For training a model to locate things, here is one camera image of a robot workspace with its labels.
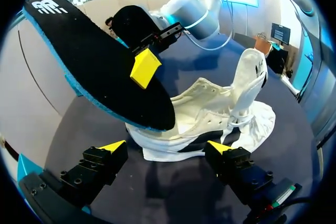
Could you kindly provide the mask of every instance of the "shoe tongue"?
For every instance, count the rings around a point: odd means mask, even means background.
[[[246,49],[239,59],[232,83],[232,114],[244,114],[265,85],[267,78],[265,55],[257,49]]]

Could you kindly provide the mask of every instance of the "person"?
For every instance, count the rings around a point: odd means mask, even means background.
[[[113,31],[112,29],[112,23],[113,23],[113,17],[109,17],[105,20],[105,24],[109,27],[109,31],[110,31],[110,36],[115,39],[116,41],[118,41],[119,43],[122,43],[124,46],[128,47],[124,41],[122,41],[122,39],[120,39],[116,33]]]
[[[105,20],[105,24],[109,27],[111,37],[117,39],[117,35],[112,29],[112,23],[113,23],[113,17],[109,17]]]

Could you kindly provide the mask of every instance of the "black stripe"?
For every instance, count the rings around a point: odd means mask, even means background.
[[[9,145],[7,141],[5,141],[5,148],[13,159],[19,161],[19,154]]]
[[[220,143],[221,136],[223,135],[223,131],[210,131],[203,133],[198,136],[192,143],[188,146],[184,147],[182,150],[178,152],[194,152],[201,151],[204,149],[207,141],[214,141],[216,143]]]
[[[239,140],[240,138],[240,129],[239,127],[233,128],[230,134],[228,134],[225,139],[223,144],[226,146],[231,146],[235,141]]]

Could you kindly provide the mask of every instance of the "new balance logo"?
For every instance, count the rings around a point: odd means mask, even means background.
[[[64,8],[59,7],[59,5],[52,0],[35,1],[32,2],[31,5],[38,9],[42,14],[68,13]]]

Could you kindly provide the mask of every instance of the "shoelace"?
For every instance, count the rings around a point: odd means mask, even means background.
[[[249,111],[247,115],[231,115],[227,125],[231,127],[245,126],[250,123],[253,118],[254,115],[252,115]]]

